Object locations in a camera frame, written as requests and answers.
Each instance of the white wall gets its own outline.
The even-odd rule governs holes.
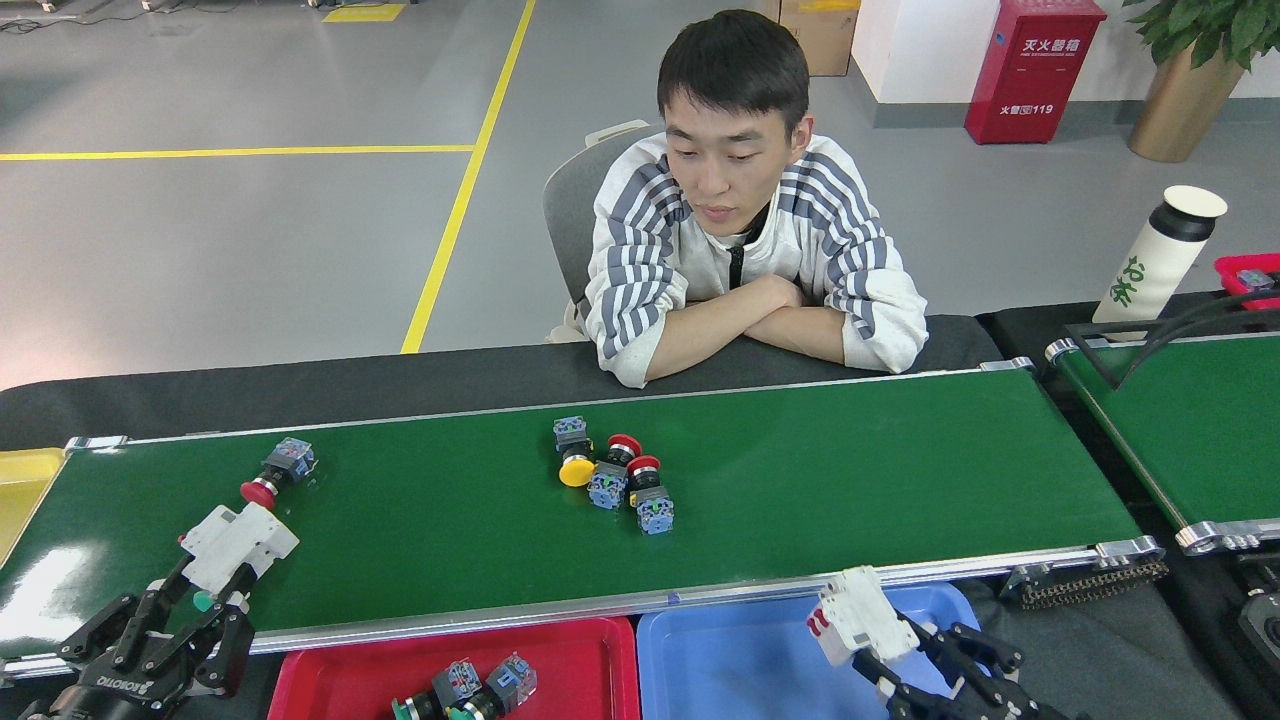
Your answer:
[[[1137,26],[1143,12],[1094,0],[1107,19],[1080,68],[1073,100],[1142,100],[1156,74]],[[968,102],[996,24],[998,0],[863,0],[854,60],[881,102]],[[1253,63],[1231,97],[1280,97],[1280,54]]]

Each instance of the man's hand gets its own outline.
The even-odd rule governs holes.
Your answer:
[[[719,297],[672,310],[667,313],[645,380],[692,368],[776,310],[803,305],[804,293],[795,283],[778,275],[763,275]]]

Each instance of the metal bracket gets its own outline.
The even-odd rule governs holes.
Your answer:
[[[1257,550],[1263,542],[1280,539],[1280,518],[1234,523],[1206,520],[1178,530],[1176,538],[1187,555]]]
[[[106,450],[110,447],[119,447],[129,442],[129,436],[106,436],[106,437],[82,437],[77,436],[67,441],[67,446],[63,447],[63,452],[72,452],[76,450]]]
[[[1111,342],[1105,337],[1085,338],[1085,345],[1093,348],[1110,347]],[[1070,352],[1073,350],[1079,350],[1080,346],[1075,345],[1075,341],[1064,337],[1062,340],[1055,340],[1044,348],[1044,359],[1048,360],[1050,365],[1057,366],[1057,359],[1064,352]]]
[[[1094,570],[1114,570],[1132,565],[1135,560],[1160,560],[1165,556],[1165,548],[1160,547],[1156,543],[1156,538],[1151,536],[1125,541],[1100,542],[1093,546],[1093,552],[1097,555],[1093,560]],[[1023,583],[1042,582],[1053,570],[1055,565],[1052,561],[1019,565],[1009,573],[1009,579],[1005,582],[1005,587],[1001,588],[1000,596],[1010,596]]]
[[[1030,357],[1020,356],[1011,357],[1009,360],[992,360],[989,363],[983,363],[978,365],[978,369],[984,373],[992,373],[996,370],[1036,370],[1036,364],[1032,363]]]
[[[1098,561],[1094,565],[1100,570],[1120,568],[1132,564],[1138,559],[1155,557],[1160,560],[1165,556],[1165,548],[1156,543],[1156,538],[1142,536],[1128,541],[1101,542],[1093,546],[1098,551]]]

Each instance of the gray stripe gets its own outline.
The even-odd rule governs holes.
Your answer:
[[[876,311],[873,310],[873,302],[869,300],[855,300],[854,307],[856,310],[856,316],[865,324],[856,325],[858,334],[863,336],[863,340],[870,340],[876,334]]]
[[[618,195],[607,223],[616,246],[605,255],[612,286],[604,292],[602,309],[605,359],[616,357],[658,322],[655,302],[675,277],[664,261],[675,252],[672,228],[689,214],[666,155],[636,168]]]
[[[809,220],[820,219],[820,215],[814,209],[813,202],[801,199],[799,195],[783,193],[778,197],[778,206],[800,218],[806,218]],[[847,255],[852,247],[858,247],[860,243],[841,243],[838,236],[831,232],[829,223],[815,222],[814,228],[826,234],[822,241],[822,252],[827,256],[827,279],[831,281],[832,284],[840,284],[845,275],[847,275],[852,269],[847,265],[841,265],[841,259]]]
[[[858,217],[867,219],[874,215],[872,213],[870,202],[863,196],[861,188],[859,188],[858,182],[845,172],[829,155],[822,155],[819,152],[806,152],[801,158],[799,165],[812,163],[814,168],[822,168],[826,173],[803,173],[805,176],[813,177],[820,184],[827,186],[837,195],[841,195],[840,188],[844,187],[847,195],[852,196],[854,201],[858,204]]]
[[[803,213],[800,217],[814,222],[814,227],[827,232],[828,237],[822,251],[828,258],[841,251],[840,240],[860,243],[872,240],[873,233],[883,232],[878,223],[869,223],[870,232],[868,232],[868,228],[850,214],[852,206],[849,205],[847,200],[845,200],[844,206],[840,206],[832,199],[817,192],[809,183],[785,179],[782,184],[800,199],[796,204],[796,210]]]
[[[809,187],[796,187],[795,190],[796,190],[796,192],[801,192],[801,191],[812,192],[812,188],[809,188]],[[799,195],[794,196],[794,199],[790,199],[788,202],[787,202],[787,205],[791,209],[794,209],[795,213],[799,217],[801,217],[801,218],[814,219],[814,215],[819,215],[817,208],[813,204],[813,201],[806,200],[806,199],[801,199]],[[849,210],[849,205],[847,204],[845,205],[845,210]],[[858,232],[856,232],[856,234],[859,237],[861,237],[861,241],[860,242],[855,241],[854,246],[861,247],[864,243],[869,243],[872,246],[870,249],[863,249],[863,265],[864,266],[869,266],[869,268],[874,268],[874,269],[881,269],[881,268],[884,266],[884,263],[888,259],[888,243],[884,240],[886,238],[884,229],[881,227],[879,222],[876,220],[874,218],[870,219],[870,220],[867,220],[867,222],[868,222],[868,224],[870,224],[872,232],[874,234],[872,234],[870,237],[867,237],[865,229],[859,228]],[[836,255],[838,255],[841,252],[849,252],[851,250],[851,247],[854,247],[854,246],[846,246],[846,245],[840,243],[838,241],[841,238],[840,238],[840,236],[837,236],[837,234],[835,234],[835,233],[831,232],[831,224],[829,223],[827,225],[818,227],[818,229],[827,231],[827,237],[823,238],[823,243],[822,243],[822,251],[823,251],[823,254],[827,255],[827,258],[835,258]]]
[[[856,273],[850,275],[850,278],[852,278],[854,281],[854,295],[856,295],[858,297],[869,297],[867,295],[867,277],[868,277],[867,270],[858,270]]]
[[[791,179],[783,178],[782,186],[787,190],[794,191],[797,196],[804,195],[810,202],[810,210],[813,215],[820,217],[828,223],[828,227],[822,229],[828,229],[831,224],[837,224],[835,220],[841,220],[837,227],[842,228],[847,234],[852,236],[851,240],[858,242],[872,241],[876,237],[884,234],[884,228],[881,227],[879,218],[867,218],[854,214],[854,206],[850,204],[847,193],[837,193],[841,197],[841,202],[836,204],[835,200],[820,192],[824,187],[822,183],[809,182],[810,178]],[[832,191],[832,187],[826,187],[827,191]],[[803,215],[814,219],[812,215]]]

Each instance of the gray baseboard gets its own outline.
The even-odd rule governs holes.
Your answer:
[[[872,127],[877,128],[956,128],[964,126],[968,102],[879,102],[863,77],[858,63],[849,64],[849,83]],[[1142,100],[1105,100],[1069,102],[1062,113],[1064,126],[1117,124],[1128,126],[1142,115]],[[1219,122],[1277,122],[1280,97],[1234,97],[1226,101]]]

